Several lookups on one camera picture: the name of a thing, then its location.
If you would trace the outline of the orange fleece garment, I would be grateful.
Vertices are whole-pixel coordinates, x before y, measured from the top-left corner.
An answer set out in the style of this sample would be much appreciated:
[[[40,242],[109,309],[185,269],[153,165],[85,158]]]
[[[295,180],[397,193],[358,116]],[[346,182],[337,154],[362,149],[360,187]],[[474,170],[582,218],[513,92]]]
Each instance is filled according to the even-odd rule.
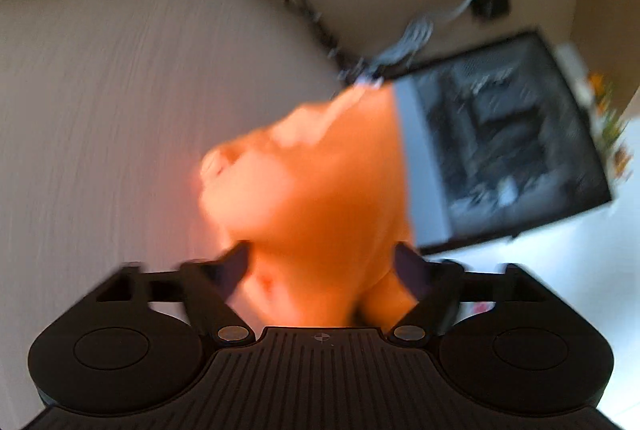
[[[250,244],[240,288],[268,325],[361,316],[389,330],[416,305],[394,268],[412,234],[391,86],[352,86],[212,148],[198,206],[222,249]]]

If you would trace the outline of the glass side computer case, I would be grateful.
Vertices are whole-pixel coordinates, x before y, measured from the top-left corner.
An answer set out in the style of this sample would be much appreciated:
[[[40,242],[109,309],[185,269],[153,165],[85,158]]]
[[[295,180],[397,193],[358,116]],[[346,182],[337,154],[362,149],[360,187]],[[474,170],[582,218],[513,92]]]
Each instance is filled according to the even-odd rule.
[[[392,89],[420,254],[516,237],[611,201],[585,107],[538,31],[413,66]]]

